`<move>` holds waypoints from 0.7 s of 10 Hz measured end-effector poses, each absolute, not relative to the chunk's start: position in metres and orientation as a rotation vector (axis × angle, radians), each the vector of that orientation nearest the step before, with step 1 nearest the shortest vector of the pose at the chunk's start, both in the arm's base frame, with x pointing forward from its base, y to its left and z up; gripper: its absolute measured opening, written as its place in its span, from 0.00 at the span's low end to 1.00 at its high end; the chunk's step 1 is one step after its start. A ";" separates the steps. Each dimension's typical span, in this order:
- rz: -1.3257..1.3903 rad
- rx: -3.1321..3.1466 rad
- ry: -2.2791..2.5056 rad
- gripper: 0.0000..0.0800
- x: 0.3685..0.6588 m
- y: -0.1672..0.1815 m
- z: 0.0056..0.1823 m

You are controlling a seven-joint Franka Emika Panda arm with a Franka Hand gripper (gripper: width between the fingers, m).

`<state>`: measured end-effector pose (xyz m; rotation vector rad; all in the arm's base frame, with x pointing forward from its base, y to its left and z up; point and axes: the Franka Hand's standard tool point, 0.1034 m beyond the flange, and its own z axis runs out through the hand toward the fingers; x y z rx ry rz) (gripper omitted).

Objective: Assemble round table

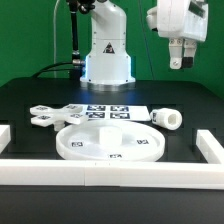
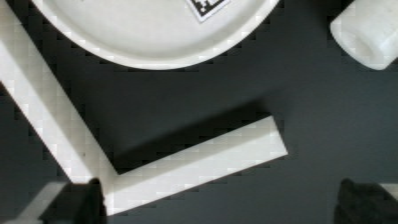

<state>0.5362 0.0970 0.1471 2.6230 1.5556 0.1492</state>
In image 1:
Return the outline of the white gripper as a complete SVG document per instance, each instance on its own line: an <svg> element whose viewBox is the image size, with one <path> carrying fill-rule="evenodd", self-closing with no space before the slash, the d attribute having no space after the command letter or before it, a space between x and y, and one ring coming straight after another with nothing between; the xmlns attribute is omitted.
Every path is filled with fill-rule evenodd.
<svg viewBox="0 0 224 224"><path fill-rule="evenodd" d="M205 0L157 0L147 11L151 30L169 40L170 68L192 68L197 42L204 42L208 28L208 3Z"/></svg>

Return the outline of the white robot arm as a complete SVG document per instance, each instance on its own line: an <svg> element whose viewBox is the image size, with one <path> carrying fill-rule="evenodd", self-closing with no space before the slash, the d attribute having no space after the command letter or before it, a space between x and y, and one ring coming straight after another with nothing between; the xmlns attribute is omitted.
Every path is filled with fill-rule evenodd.
<svg viewBox="0 0 224 224"><path fill-rule="evenodd" d="M169 40L170 67L193 66L197 44L206 40L209 7L205 0L157 0L147 11L149 28ZM85 58L81 86L119 91L135 85L126 52L126 13L110 0L96 0L91 12L92 48Z"/></svg>

